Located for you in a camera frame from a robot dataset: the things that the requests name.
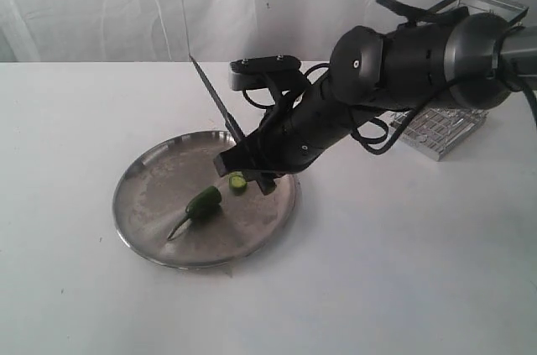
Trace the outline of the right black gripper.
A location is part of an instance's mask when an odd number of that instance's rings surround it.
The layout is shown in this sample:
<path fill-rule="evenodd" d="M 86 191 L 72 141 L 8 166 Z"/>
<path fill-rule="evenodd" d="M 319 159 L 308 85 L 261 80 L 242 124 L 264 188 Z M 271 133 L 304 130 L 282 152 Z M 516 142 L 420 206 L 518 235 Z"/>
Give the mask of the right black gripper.
<path fill-rule="evenodd" d="M 339 102 L 331 79 L 322 77 L 310 86 L 301 102 L 282 118 L 259 128 L 248 141 L 250 155 L 242 149 L 220 152 L 213 160 L 219 175 L 235 171 L 255 172 L 264 195 L 272 194 L 278 175 L 297 174 L 321 154 L 378 115 L 370 107 Z"/>

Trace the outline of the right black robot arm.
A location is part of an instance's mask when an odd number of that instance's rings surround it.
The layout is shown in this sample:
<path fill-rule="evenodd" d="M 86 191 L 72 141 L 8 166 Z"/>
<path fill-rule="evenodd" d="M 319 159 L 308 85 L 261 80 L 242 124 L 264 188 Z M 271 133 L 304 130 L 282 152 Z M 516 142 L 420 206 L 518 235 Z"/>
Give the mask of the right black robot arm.
<path fill-rule="evenodd" d="M 360 128 L 386 112 L 414 118 L 428 107 L 488 110 L 515 92 L 535 104 L 536 30 L 490 13 L 389 34 L 357 26 L 338 40 L 317 81 L 300 67 L 291 55 L 230 64 L 233 89 L 267 89 L 274 102 L 256 129 L 215 157 L 219 175 L 297 174 L 345 137 L 384 154 L 399 132 L 367 138 Z"/>

